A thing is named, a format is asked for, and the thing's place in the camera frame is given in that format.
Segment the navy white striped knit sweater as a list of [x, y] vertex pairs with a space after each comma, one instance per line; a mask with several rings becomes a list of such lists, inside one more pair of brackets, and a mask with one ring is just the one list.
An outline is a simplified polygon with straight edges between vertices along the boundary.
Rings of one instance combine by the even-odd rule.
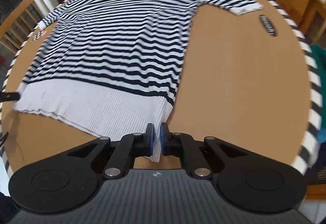
[[114, 141], [160, 133], [174, 105], [192, 18], [203, 4], [234, 15], [256, 0], [70, 0], [39, 28], [54, 26], [26, 72], [13, 109], [60, 120]]

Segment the wooden chair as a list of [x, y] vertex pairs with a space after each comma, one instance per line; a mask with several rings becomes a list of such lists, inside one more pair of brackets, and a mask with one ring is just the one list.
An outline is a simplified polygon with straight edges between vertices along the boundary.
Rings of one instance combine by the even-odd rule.
[[23, 0], [1, 23], [1, 45], [11, 53], [17, 53], [21, 49], [23, 42], [44, 17], [36, 1]]

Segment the checkerboard marker sticker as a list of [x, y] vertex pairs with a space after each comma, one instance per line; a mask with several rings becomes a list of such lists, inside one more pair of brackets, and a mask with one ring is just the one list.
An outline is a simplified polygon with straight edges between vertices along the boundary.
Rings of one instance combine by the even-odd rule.
[[32, 41], [36, 41], [43, 37], [46, 34], [46, 30], [39, 31], [32, 39]]

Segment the black oval logo sticker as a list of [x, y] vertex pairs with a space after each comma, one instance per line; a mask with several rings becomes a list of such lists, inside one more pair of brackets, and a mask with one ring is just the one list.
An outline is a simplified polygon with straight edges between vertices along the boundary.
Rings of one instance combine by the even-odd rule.
[[274, 26], [274, 24], [271, 22], [271, 20], [266, 15], [259, 15], [260, 22], [262, 26], [265, 28], [266, 32], [272, 36], [277, 36], [277, 30]]

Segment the green navy garment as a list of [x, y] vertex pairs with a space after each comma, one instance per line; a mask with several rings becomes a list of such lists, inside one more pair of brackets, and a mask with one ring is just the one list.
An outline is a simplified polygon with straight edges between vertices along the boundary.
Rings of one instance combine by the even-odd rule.
[[322, 104], [322, 124], [320, 131], [317, 134], [317, 140], [319, 143], [325, 143], [325, 78], [326, 78], [326, 71], [325, 71], [325, 49], [320, 47], [319, 45], [311, 45], [312, 56], [316, 60], [318, 73], [321, 81], [321, 89], [320, 93], [322, 95], [323, 104]]

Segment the wooden drawer sideboard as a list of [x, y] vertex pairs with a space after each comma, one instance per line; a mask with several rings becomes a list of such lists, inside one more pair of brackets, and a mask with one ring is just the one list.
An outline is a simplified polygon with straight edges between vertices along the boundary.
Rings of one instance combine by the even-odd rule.
[[325, 2], [322, 0], [275, 0], [298, 25], [302, 33], [311, 43], [317, 44], [325, 36], [325, 21], [316, 34], [312, 30], [317, 28], [315, 18], [319, 15], [325, 19]]

